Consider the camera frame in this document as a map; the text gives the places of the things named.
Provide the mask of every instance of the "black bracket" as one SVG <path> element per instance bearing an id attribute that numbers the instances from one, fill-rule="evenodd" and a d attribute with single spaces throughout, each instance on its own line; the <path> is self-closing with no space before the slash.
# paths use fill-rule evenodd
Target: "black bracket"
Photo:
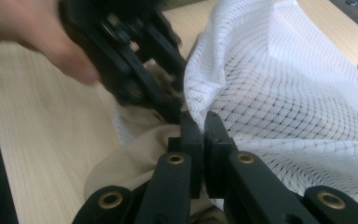
<path id="1" fill-rule="evenodd" d="M 224 199 L 229 223 L 358 223 L 355 200 L 326 186 L 309 188 L 304 197 L 294 194 L 255 154 L 237 150 L 215 113 L 208 113 L 205 134 L 182 115 L 181 137 L 170 139 L 168 150 L 149 183 L 132 193 L 120 189 L 123 196 L 106 201 L 126 212 L 101 207 L 104 195 L 115 192 L 108 187 L 91 195 L 74 223 L 188 223 L 190 199 L 199 198 L 202 180 L 210 198 Z M 125 203 L 131 197 L 137 203 Z"/>
<path id="2" fill-rule="evenodd" d="M 89 55 L 102 83 L 122 105 L 152 107 L 179 123 L 185 60 L 178 38 L 155 0 L 67 0 L 60 4 L 67 34 Z M 153 59 L 173 79 L 160 83 L 144 66 Z"/>

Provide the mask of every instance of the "hand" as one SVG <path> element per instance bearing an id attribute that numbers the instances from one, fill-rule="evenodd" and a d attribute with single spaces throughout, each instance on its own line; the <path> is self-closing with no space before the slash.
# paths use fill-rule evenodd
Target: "hand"
<path id="1" fill-rule="evenodd" d="M 0 41 L 40 51 L 66 75 L 83 84 L 99 79 L 85 52 L 63 30 L 60 0 L 0 0 Z"/>

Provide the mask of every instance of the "light wood surface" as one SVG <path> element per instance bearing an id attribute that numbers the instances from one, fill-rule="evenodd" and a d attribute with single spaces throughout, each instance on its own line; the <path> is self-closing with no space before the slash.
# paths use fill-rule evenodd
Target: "light wood surface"
<path id="1" fill-rule="evenodd" d="M 215 0 L 165 12 L 187 55 Z M 354 64 L 358 26 L 327 0 L 299 0 Z M 41 55 L 0 45 L 0 146 L 20 223 L 70 223 L 84 202 L 90 170 L 117 149 L 115 101 L 84 87 Z"/>

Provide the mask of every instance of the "screw hole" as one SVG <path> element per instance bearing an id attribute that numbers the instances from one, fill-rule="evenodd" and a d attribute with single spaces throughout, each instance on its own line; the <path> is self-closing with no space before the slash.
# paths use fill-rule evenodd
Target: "screw hole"
<path id="1" fill-rule="evenodd" d="M 182 156 L 173 155 L 168 158 L 168 162 L 172 164 L 180 164 L 185 160 Z"/>
<path id="2" fill-rule="evenodd" d="M 248 154 L 240 154 L 238 155 L 238 160 L 242 163 L 250 164 L 255 161 L 255 158 Z"/>
<path id="3" fill-rule="evenodd" d="M 119 206 L 123 202 L 123 195 L 118 191 L 110 191 L 103 194 L 98 201 L 102 209 L 111 209 Z"/>
<path id="4" fill-rule="evenodd" d="M 324 190 L 317 194 L 317 198 L 324 205 L 333 209 L 344 209 L 346 207 L 345 202 L 341 198 Z"/>

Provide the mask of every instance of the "white mesh net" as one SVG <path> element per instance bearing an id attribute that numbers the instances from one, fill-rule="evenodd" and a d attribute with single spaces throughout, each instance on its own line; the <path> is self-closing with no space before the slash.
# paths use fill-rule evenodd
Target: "white mesh net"
<path id="1" fill-rule="evenodd" d="M 289 189 L 326 185 L 358 201 L 358 71 L 295 1 L 221 0 L 185 94 L 201 129 L 218 113 Z"/>

